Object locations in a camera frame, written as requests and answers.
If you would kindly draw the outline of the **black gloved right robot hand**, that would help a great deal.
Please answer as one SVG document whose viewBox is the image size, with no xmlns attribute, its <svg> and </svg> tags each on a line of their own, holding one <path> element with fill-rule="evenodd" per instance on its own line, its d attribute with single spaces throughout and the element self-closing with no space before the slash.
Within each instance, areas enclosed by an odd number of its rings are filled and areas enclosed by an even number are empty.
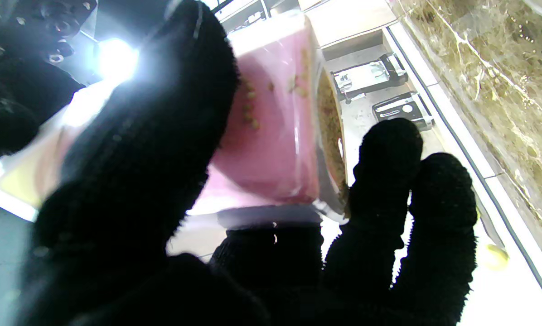
<svg viewBox="0 0 542 326">
<path fill-rule="evenodd" d="M 35 33 L 14 35 L 0 24 L 0 157 L 24 149 L 41 124 L 84 85 L 45 59 Z"/>
</svg>

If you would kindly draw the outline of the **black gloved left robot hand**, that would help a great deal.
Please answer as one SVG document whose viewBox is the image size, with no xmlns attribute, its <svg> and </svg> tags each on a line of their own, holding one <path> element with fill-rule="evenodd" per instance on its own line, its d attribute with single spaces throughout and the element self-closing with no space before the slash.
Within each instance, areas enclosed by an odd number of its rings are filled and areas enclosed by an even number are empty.
<svg viewBox="0 0 542 326">
<path fill-rule="evenodd" d="M 208 264 L 168 256 L 207 181 L 239 78 L 226 33 L 174 0 L 139 67 L 73 143 L 33 225 L 18 326 L 455 326 L 476 268 L 472 180 L 421 159 L 409 120 L 364 136 L 350 220 L 230 230 Z"/>
</svg>

